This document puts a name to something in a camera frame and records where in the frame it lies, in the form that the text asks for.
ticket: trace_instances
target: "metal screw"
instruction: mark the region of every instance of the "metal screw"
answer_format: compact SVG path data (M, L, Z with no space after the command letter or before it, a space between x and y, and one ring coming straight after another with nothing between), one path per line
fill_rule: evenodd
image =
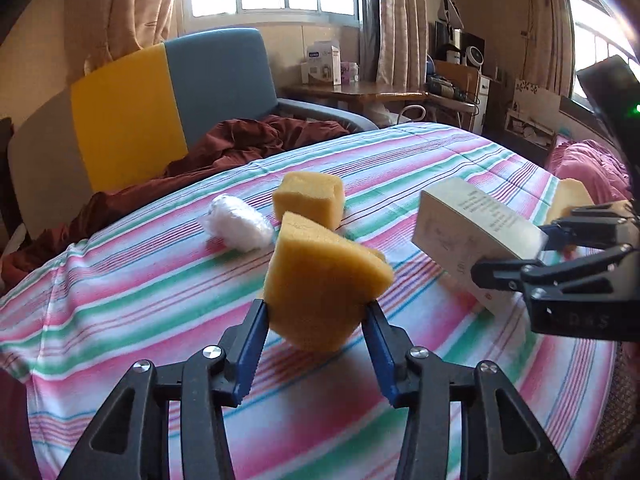
M534 288L533 292L531 293L531 297L534 300L539 300L540 298L542 298L545 295L545 289L544 288Z
M136 361L135 363L133 363L132 368L134 372L143 374L145 372L148 372L149 368L151 368L151 363L146 359L140 359L140 361Z
M215 359L222 355L222 348L215 345L207 346L202 350L202 355L207 359Z
M416 359L425 359L429 357L429 351L424 346L412 346L409 349L409 355Z
M492 374L495 374L498 371L498 367L494 363L483 361L480 363L480 371L491 372Z

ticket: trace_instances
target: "maroon blanket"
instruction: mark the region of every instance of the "maroon blanket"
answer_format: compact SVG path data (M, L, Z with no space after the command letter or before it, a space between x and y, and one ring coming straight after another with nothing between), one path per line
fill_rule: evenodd
M92 196L68 226L44 231L27 248L2 263L6 290L62 253L71 243L104 229L136 209L207 177L258 158L335 139L349 132L333 121L306 122L268 116L262 121L231 120L215 126L181 160L169 164L159 178L117 192Z

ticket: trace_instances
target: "wooden table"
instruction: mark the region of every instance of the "wooden table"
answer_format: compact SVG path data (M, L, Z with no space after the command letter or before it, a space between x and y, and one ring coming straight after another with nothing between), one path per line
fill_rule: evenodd
M409 89L384 83L371 83L360 81L348 85L322 85L322 84L300 84L287 86L284 89L288 98L291 99L328 99L334 102L343 101L347 103L350 112L362 114L365 104L368 103L388 103L403 101L428 102L441 108L452 110L458 118L460 126L460 114L473 114L475 105L448 99L439 95L428 93L424 89Z

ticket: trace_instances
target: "table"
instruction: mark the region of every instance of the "table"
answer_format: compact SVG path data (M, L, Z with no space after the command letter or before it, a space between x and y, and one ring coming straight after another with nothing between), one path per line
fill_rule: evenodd
M408 89L384 83L359 81L348 85L300 84L284 88L287 97L292 99L328 99L334 102L347 103L349 111L362 114L368 103L389 103L398 101L428 102L434 106L453 110L461 126L460 114L473 114L475 105L463 103L439 95L428 93L423 89Z
M396 273L380 305L412 341L444 360L495 360L516 384L571 473L607 399L614 344L535 335L521 303L494 317L412 243L418 192L460 176L543 222L557 179L487 139L444 124L354 134L227 171L146 206L30 274L0 303L0 363L27 389L44 480L62 467L89 420L133 362L164 365L215 343L262 287L271 249L241 254L197 222L222 192L276 224L271 192L290 170L339 175L338 232L382 251ZM546 255L558 261L557 253ZM270 333L252 390L225 411L238 479L390 478L406 420L382 397L362 333L331 358ZM452 411L452 478L460 412ZM178 406L170 466L180 478Z

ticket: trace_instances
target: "cardboard box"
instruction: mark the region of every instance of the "cardboard box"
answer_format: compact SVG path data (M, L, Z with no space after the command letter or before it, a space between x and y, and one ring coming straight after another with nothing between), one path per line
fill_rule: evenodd
M332 41L316 41L306 49L310 83L340 84L340 48Z
M514 303L516 293L478 287L471 267L484 258L537 258L546 235L472 184L448 178L421 192L412 241L499 316Z

